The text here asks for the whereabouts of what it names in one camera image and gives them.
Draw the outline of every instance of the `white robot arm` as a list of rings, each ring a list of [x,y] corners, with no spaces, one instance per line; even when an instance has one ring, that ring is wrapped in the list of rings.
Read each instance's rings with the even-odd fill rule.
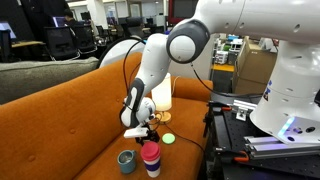
[[[144,96],[163,80],[170,59],[194,61],[211,34],[269,37],[282,41],[265,92],[268,98],[261,99],[251,120],[285,143],[320,143],[320,108],[314,103],[320,89],[318,4],[318,0],[199,0],[194,16],[180,22],[169,36],[148,39],[121,111],[122,122],[133,128],[145,122],[155,108]]]

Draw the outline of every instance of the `blue light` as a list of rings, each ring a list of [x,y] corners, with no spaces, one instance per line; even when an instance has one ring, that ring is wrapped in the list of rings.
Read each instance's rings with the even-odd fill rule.
[[[288,119],[288,121],[284,124],[284,126],[281,128],[281,130],[279,131],[278,135],[282,136],[284,135],[284,133],[288,130],[288,128],[291,126],[291,124],[294,121],[294,117],[291,117]]]

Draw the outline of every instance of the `pink cup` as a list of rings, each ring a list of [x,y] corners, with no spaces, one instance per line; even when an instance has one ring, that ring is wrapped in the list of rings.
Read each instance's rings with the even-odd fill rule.
[[[141,149],[141,157],[150,177],[160,174],[160,146],[153,142],[146,142]]]

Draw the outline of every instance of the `cup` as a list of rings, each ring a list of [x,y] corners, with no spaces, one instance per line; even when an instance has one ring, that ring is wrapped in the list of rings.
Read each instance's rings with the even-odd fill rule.
[[[141,157],[147,169],[148,175],[152,178],[160,174],[160,146],[153,142],[146,142],[141,149]]]
[[[134,150],[125,150],[122,151],[118,156],[118,164],[120,170],[124,174],[129,174],[134,171],[136,168],[136,151]]]

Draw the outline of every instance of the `gray couch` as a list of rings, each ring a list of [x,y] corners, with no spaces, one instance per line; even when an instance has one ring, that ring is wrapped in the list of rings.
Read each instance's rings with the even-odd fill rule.
[[[0,63],[0,104],[69,81],[94,69],[98,59]]]

